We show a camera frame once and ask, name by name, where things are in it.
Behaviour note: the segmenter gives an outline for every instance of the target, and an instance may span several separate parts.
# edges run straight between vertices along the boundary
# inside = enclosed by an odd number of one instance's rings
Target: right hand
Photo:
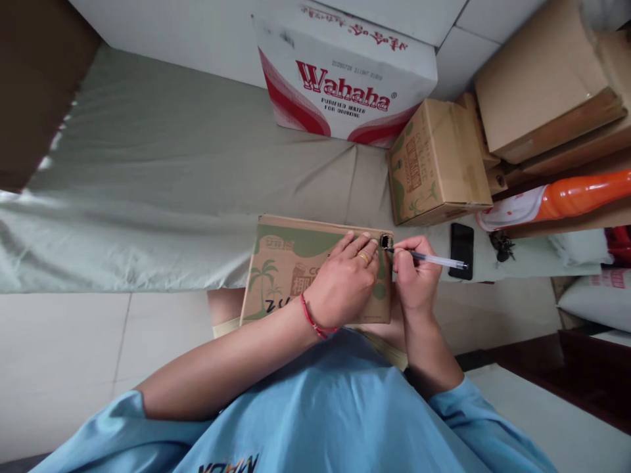
[[[417,261],[408,251],[435,256],[432,246],[423,235],[407,238],[394,245],[392,270],[397,274],[396,288],[403,314],[430,315],[442,266]]]

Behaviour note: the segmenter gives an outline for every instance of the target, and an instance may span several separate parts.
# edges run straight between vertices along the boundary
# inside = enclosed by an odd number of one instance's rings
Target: black smartphone
[[[451,259],[463,261],[466,269],[449,268],[449,276],[470,281],[473,279],[473,229],[460,223],[452,223]]]

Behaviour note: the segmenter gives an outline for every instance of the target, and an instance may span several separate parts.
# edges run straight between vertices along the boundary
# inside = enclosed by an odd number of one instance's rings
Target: mattress
[[[394,226],[384,150],[279,127],[263,89],[106,45],[53,148],[24,194],[0,196],[2,292],[242,287],[263,213],[422,233],[449,256],[448,223]],[[546,238],[498,265],[459,221],[474,281],[600,272],[563,267]]]

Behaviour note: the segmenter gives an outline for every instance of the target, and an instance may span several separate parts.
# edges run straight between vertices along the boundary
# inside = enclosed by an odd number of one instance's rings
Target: pen
[[[385,248],[385,250],[387,252],[394,253],[394,248]],[[440,256],[431,256],[409,250],[405,251],[408,251],[412,255],[412,258],[418,259],[419,261],[427,261],[429,263],[439,264],[442,266],[455,267],[456,269],[466,269],[469,267],[469,265],[467,265],[466,263],[462,261],[456,261],[455,259],[441,258]]]

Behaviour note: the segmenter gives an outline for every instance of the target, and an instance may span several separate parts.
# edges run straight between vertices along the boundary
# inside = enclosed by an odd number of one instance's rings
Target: orange bottle
[[[611,174],[562,179],[500,200],[476,215],[486,231],[534,221],[557,220],[586,214],[631,195],[631,169]]]

